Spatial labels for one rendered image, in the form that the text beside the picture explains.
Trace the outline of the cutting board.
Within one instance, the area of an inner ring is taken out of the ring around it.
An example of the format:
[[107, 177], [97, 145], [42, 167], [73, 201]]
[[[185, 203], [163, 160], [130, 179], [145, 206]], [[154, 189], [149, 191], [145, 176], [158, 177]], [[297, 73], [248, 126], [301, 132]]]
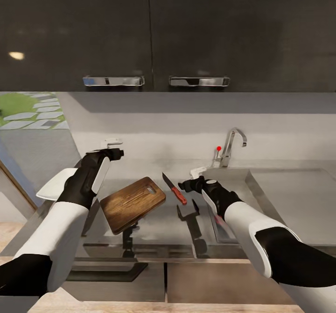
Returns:
[[[150, 186], [156, 194], [152, 194]], [[166, 194], [150, 178], [144, 177], [102, 199], [100, 206], [113, 233], [133, 223], [166, 199]]]

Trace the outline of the parer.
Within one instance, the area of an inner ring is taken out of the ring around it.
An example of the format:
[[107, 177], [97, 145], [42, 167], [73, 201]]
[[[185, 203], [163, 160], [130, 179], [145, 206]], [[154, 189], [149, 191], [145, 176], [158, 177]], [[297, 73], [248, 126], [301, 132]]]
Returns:
[[171, 187], [171, 189], [175, 192], [177, 197], [182, 201], [183, 204], [187, 203], [186, 198], [181, 194], [181, 192], [173, 185], [173, 183], [168, 179], [168, 177], [162, 173], [163, 178], [168, 183], [168, 185]]

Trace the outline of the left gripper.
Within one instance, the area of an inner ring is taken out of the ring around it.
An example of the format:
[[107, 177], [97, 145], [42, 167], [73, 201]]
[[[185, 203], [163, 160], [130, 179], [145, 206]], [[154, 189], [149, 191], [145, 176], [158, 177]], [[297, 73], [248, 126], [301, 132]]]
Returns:
[[104, 149], [110, 155], [110, 161], [113, 160], [120, 160], [121, 156], [124, 156], [124, 151], [120, 150], [119, 148], [112, 148], [112, 149]]

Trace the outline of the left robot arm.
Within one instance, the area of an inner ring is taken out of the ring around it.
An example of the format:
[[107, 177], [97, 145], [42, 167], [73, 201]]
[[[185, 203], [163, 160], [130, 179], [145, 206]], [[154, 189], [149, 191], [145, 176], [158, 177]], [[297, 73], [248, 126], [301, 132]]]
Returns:
[[121, 144], [120, 138], [101, 139], [100, 150], [86, 153], [48, 216], [11, 262], [0, 266], [0, 313], [28, 313], [43, 295], [64, 283], [110, 161], [124, 156], [123, 150], [109, 146]]

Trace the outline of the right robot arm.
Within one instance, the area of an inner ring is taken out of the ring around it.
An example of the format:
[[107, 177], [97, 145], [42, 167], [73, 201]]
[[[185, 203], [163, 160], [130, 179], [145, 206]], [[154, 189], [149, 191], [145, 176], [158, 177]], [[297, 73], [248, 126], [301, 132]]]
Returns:
[[202, 193], [233, 232], [260, 275], [274, 279], [305, 313], [336, 313], [336, 258], [306, 245], [288, 227], [263, 215], [217, 180], [190, 171], [178, 183], [187, 193]]

